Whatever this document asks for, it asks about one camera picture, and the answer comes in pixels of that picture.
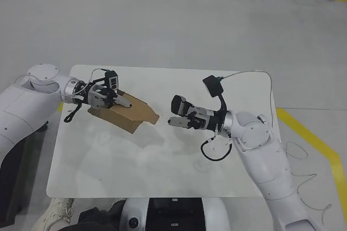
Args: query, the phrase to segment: black mechanical part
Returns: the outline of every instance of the black mechanical part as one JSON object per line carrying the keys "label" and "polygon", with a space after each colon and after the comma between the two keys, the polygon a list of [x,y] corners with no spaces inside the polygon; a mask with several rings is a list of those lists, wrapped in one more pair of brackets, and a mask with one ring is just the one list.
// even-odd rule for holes
{"label": "black mechanical part", "polygon": [[222,111],[227,111],[227,106],[226,106],[225,100],[224,100],[224,98],[222,97],[222,95],[219,95],[219,99],[220,99],[220,102],[221,102],[221,108],[220,108],[220,110],[222,110]]}
{"label": "black mechanical part", "polygon": [[[85,83],[84,81],[79,81],[79,82],[76,84],[75,89],[73,90],[73,92],[79,92],[79,91],[81,91],[85,86],[86,86],[86,83]],[[79,103],[86,103],[86,104],[87,104],[87,97],[85,97],[85,96],[87,96],[86,93],[89,91],[90,87],[91,87],[91,86],[88,85],[83,91],[81,91],[80,93],[77,94],[77,95],[82,96],[82,97],[84,98],[84,100],[74,98],[74,99],[73,99],[73,102],[74,102],[75,104],[77,104],[77,105],[78,105]]]}
{"label": "black mechanical part", "polygon": [[[171,112],[174,113],[175,115],[179,115],[182,117],[185,117],[185,115],[187,114],[189,108],[194,107],[194,105],[192,105],[191,103],[189,103],[188,101],[184,101],[185,98],[183,98],[180,95],[175,95],[171,101]],[[180,105],[184,104],[184,108],[182,110],[182,112],[180,113]]]}
{"label": "black mechanical part", "polygon": [[207,125],[207,130],[214,132],[216,130],[216,125],[218,130],[220,130],[220,118],[218,116],[210,116]]}
{"label": "black mechanical part", "polygon": [[128,225],[131,229],[135,229],[139,226],[139,220],[136,217],[133,217],[128,220]]}
{"label": "black mechanical part", "polygon": [[187,118],[190,119],[190,122],[188,123],[188,129],[189,128],[194,128],[194,129],[204,128],[204,126],[206,125],[206,121],[198,117],[195,117],[195,115],[196,115],[196,112],[193,111],[187,116]]}
{"label": "black mechanical part", "polygon": [[203,79],[203,83],[213,98],[220,96],[224,92],[220,79],[217,79],[215,76],[208,76],[207,78]]}
{"label": "black mechanical part", "polygon": [[150,198],[145,231],[206,231],[201,198]]}
{"label": "black mechanical part", "polygon": [[117,77],[117,73],[114,70],[109,70],[107,72],[104,73],[104,84],[102,86],[106,86],[108,89],[113,89],[113,85],[117,84],[116,79],[111,79],[111,81],[109,81],[110,78],[114,78]]}
{"label": "black mechanical part", "polygon": [[102,90],[100,90],[100,94],[106,95],[106,99],[104,99],[104,102],[108,103],[107,108],[111,108],[115,103],[113,98],[117,97],[117,93],[110,88],[103,88]]}

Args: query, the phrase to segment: white sneaker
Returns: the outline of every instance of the white sneaker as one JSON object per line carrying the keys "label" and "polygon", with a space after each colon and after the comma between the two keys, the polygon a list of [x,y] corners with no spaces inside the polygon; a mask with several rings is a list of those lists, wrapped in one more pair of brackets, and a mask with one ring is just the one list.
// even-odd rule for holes
{"label": "white sneaker", "polygon": [[72,216],[72,204],[75,200],[70,198],[53,198],[49,208],[36,221],[31,231],[49,231],[52,224],[63,219],[70,223]]}

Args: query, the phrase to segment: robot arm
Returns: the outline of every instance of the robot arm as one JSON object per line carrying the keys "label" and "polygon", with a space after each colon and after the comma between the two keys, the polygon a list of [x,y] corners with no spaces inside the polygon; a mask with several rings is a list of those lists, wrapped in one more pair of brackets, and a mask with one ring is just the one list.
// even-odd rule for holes
{"label": "robot arm", "polygon": [[[105,77],[91,83],[59,74],[49,64],[33,66],[28,76],[0,94],[0,167],[6,154],[23,138],[37,131],[57,111],[61,102],[82,103],[95,109],[114,104],[131,107],[119,95],[116,72],[104,70]],[[76,111],[66,122],[70,122]]]}
{"label": "robot arm", "polygon": [[175,96],[171,110],[181,117],[172,117],[168,123],[172,126],[215,132],[218,129],[219,135],[232,138],[248,175],[268,205],[275,231],[325,230],[322,224],[306,212],[293,185],[286,153],[266,118],[244,111],[227,111],[221,96],[223,89],[220,79],[209,76],[204,83],[212,97],[220,98],[221,109],[213,111],[195,107],[184,97]]}

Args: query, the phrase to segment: cardboard box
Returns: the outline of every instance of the cardboard box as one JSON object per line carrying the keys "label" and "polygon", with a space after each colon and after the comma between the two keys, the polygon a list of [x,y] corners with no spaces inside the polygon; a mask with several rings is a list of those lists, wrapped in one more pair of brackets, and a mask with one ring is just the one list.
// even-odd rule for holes
{"label": "cardboard box", "polygon": [[138,126],[144,121],[156,124],[160,118],[147,103],[137,99],[125,92],[119,94],[128,99],[132,106],[130,108],[114,105],[110,109],[88,109],[88,112],[102,120],[108,121],[125,131],[133,134]]}

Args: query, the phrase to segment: white table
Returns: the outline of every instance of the white table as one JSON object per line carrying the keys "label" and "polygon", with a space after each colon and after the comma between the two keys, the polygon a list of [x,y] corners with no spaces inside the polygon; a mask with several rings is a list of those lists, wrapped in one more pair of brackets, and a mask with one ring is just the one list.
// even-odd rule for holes
{"label": "white table", "polygon": [[[115,70],[120,89],[147,102],[160,115],[156,125],[144,122],[132,135],[92,116],[83,106],[72,122],[63,122],[75,105],[64,105],[47,184],[51,198],[244,197],[261,196],[235,149],[221,162],[210,162],[200,145],[210,131],[167,124],[171,100],[182,95],[196,106],[217,110],[202,79],[233,72],[76,65],[71,76],[87,81],[95,68]],[[94,73],[94,79],[104,75]],[[222,81],[227,107],[271,119],[270,80],[264,73],[245,73]],[[280,137],[274,99],[274,129]],[[219,142],[228,141],[219,138]],[[226,149],[218,149],[219,157]]]}

